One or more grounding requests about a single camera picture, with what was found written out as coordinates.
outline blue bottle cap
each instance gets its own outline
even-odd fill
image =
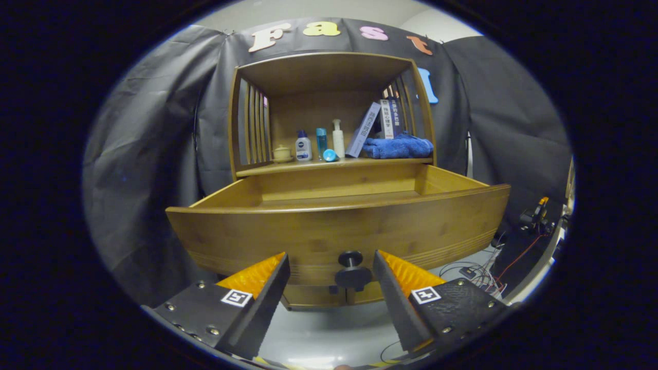
[[[327,149],[322,154],[322,158],[324,158],[324,160],[327,161],[327,162],[333,162],[337,158],[336,157],[336,152],[333,149]]]

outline white pump bottle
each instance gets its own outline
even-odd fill
[[[345,142],[343,140],[343,131],[340,129],[340,119],[334,119],[334,132],[332,139],[334,140],[334,151],[339,158],[345,158]]]

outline black fabric backdrop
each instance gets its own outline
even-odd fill
[[[306,36],[313,21],[338,36]],[[250,53],[254,31],[288,22],[276,45]],[[389,40],[360,35],[377,26]],[[418,36],[433,55],[417,50]],[[430,71],[438,166],[465,173],[465,137],[474,177],[509,183],[504,222],[542,196],[564,196],[569,158],[562,123],[532,77],[484,37],[440,44],[373,22],[303,18],[226,35],[190,26],[156,47],[116,85],[100,110],[84,155],[86,219],[101,258],[139,304],[158,305],[197,279],[216,280],[184,251],[165,215],[231,182],[226,137],[233,69],[273,57],[355,51],[412,58]]]

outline wooden cabinet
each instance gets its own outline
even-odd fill
[[[230,275],[286,251],[291,277],[284,303],[330,307],[382,299],[376,281],[363,292],[330,293],[345,250],[359,250],[368,268],[382,249],[431,269],[485,248],[509,185],[488,186],[439,169],[435,158],[271,161],[271,148],[292,147],[297,129],[315,143],[315,128],[329,128],[334,118],[344,122],[349,142],[384,90],[409,99],[407,128],[433,141],[429,104],[411,60],[320,53],[238,67],[229,129],[236,181],[189,207],[166,210],[195,262]]]

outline folded towel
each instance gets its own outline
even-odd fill
[[[368,157],[377,159],[427,158],[434,146],[430,140],[404,133],[393,140],[367,138],[363,150]]]

